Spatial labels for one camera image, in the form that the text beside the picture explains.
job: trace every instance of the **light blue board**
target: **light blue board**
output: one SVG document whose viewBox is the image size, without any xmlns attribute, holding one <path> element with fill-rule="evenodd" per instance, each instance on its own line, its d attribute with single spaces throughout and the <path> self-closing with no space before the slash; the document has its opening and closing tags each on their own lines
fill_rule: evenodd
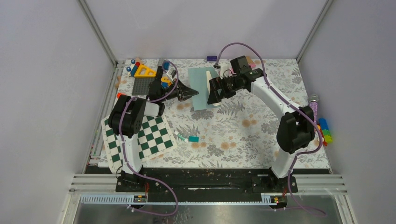
<svg viewBox="0 0 396 224">
<path fill-rule="evenodd" d="M 209 68 L 193 68 L 188 69 L 188 79 L 192 89 L 199 92 L 198 95 L 192 97 L 192 105 L 195 111 L 212 109 L 219 106 L 208 105 L 209 91 L 207 87 L 206 71 L 210 71 L 212 78 L 218 77 L 216 70 Z"/>
</svg>

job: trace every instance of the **metal floor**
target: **metal floor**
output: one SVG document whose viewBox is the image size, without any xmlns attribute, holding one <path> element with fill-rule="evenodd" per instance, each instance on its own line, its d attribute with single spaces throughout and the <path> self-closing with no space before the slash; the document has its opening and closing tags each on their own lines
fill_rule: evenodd
<svg viewBox="0 0 396 224">
<path fill-rule="evenodd" d="M 181 205 L 177 214 L 159 217 L 131 212 L 125 205 L 80 204 L 75 224 L 338 224 L 342 223 L 333 196 L 303 196 L 305 206 L 327 212 L 327 217 L 315 217 L 303 210 L 272 211 L 260 205 Z M 289 197 L 288 207 L 295 206 Z M 145 205 L 142 209 L 160 213 L 172 212 L 174 206 Z"/>
</svg>

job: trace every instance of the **gray lego baseplate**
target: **gray lego baseplate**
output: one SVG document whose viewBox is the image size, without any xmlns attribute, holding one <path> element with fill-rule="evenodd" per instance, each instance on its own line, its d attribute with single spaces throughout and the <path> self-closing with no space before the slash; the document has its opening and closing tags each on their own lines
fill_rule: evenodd
<svg viewBox="0 0 396 224">
<path fill-rule="evenodd" d="M 149 84 L 155 78 L 135 78 L 134 80 L 134 88 L 132 89 L 133 96 L 144 96 L 149 93 Z"/>
</svg>

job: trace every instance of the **toy block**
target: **toy block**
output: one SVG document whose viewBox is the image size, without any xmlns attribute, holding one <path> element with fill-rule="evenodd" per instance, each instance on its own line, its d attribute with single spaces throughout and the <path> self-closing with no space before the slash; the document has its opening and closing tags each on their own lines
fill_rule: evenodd
<svg viewBox="0 0 396 224">
<path fill-rule="evenodd" d="M 134 61 L 135 62 L 139 62 L 140 64 L 144 65 L 143 61 L 140 58 L 138 58 L 138 57 L 135 58 Z"/>
<path fill-rule="evenodd" d="M 246 60 L 252 69 L 254 69 L 256 67 L 256 64 L 253 62 L 253 60 L 249 56 L 246 56 Z"/>
<path fill-rule="evenodd" d="M 156 72 L 154 70 L 142 64 L 138 67 L 135 73 L 135 78 L 150 78 L 155 76 Z"/>
<path fill-rule="evenodd" d="M 131 76 L 132 76 L 132 77 L 135 76 L 135 73 L 136 73 L 137 69 L 139 68 L 139 66 L 140 66 L 140 63 L 139 63 L 139 62 L 136 62 L 136 64 L 134 65 L 134 67 L 133 67 L 132 70 L 131 70 Z"/>
<path fill-rule="evenodd" d="M 166 83 L 168 86 L 172 84 L 168 77 L 162 77 L 161 82 Z"/>
<path fill-rule="evenodd" d="M 206 60 L 208 62 L 215 62 L 215 61 L 217 61 L 217 56 L 207 56 Z"/>
<path fill-rule="evenodd" d="M 323 132 L 323 135 L 330 135 L 330 131 L 327 129 L 323 129 L 322 132 Z"/>
<path fill-rule="evenodd" d="M 188 137 L 189 142 L 199 142 L 199 137 L 197 136 L 189 136 Z"/>
<path fill-rule="evenodd" d="M 333 138 L 330 135 L 325 135 L 325 141 L 327 143 L 332 143 L 333 142 Z"/>
<path fill-rule="evenodd" d="M 319 124 L 322 127 L 322 129 L 329 130 L 329 128 L 327 127 L 327 122 L 324 118 L 319 118 Z"/>
<path fill-rule="evenodd" d="M 165 62 L 165 63 L 163 64 L 163 69 L 164 69 L 164 70 L 169 70 L 169 62 Z"/>
<path fill-rule="evenodd" d="M 125 94 L 124 93 L 120 93 L 120 92 L 117 93 L 117 99 L 120 98 L 120 96 L 123 96 L 123 95 L 125 95 Z"/>
</svg>

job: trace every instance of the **green and white checkered board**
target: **green and white checkered board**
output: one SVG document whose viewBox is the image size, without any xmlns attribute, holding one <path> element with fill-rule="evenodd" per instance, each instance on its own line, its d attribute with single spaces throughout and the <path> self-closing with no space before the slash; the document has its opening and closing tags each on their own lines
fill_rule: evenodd
<svg viewBox="0 0 396 224">
<path fill-rule="evenodd" d="M 121 145 L 108 125 L 108 118 L 107 116 L 102 120 L 102 136 L 109 168 L 115 174 L 117 169 L 122 166 L 123 156 Z M 169 152 L 177 146 L 166 119 L 148 116 L 143 117 L 138 133 L 138 145 L 139 157 L 142 162 Z"/>
</svg>

